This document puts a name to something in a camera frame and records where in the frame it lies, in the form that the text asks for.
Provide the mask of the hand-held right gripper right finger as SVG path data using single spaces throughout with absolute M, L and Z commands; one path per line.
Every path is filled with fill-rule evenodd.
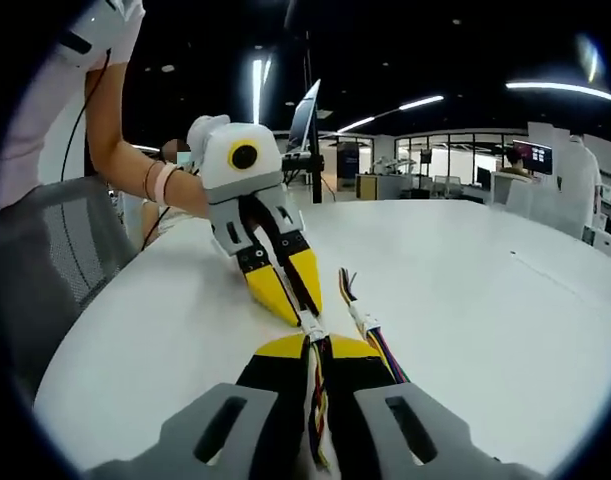
M 335 335 L 328 424 L 344 479 L 537 479 L 474 445 L 469 425 L 413 383 L 397 383 L 367 343 Z

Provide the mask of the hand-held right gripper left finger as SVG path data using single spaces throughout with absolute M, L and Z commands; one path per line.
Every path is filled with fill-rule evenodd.
M 304 432 L 309 341 L 302 334 L 256 350 L 235 383 L 220 383 L 167 419 L 158 441 L 87 479 L 288 479 Z

